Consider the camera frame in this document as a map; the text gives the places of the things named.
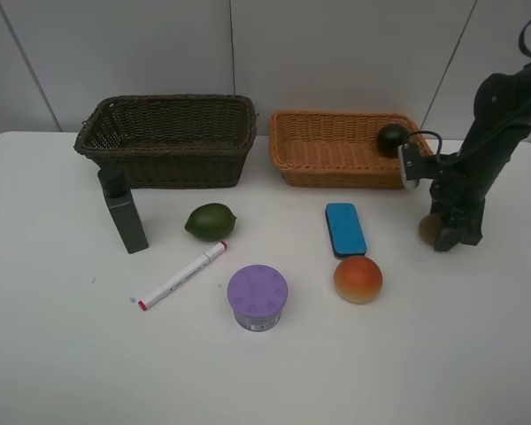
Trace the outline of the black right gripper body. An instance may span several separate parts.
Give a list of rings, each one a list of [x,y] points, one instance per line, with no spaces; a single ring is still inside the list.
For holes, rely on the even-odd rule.
[[[437,233],[480,233],[489,192],[489,154],[427,158],[432,198],[430,220]]]

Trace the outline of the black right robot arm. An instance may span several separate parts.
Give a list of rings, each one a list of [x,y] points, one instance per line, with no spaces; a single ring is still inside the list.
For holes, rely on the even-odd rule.
[[[513,75],[490,75],[477,91],[473,113],[459,152],[441,157],[431,184],[430,214],[439,220],[436,251],[475,246],[482,239],[485,197],[531,133],[531,65]]]

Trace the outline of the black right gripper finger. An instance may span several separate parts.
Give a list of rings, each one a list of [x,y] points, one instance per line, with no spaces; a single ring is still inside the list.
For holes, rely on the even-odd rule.
[[[462,233],[463,245],[476,246],[482,239],[481,226],[468,226]]]
[[[461,243],[462,235],[459,227],[442,223],[437,230],[433,247],[435,251],[450,251]]]

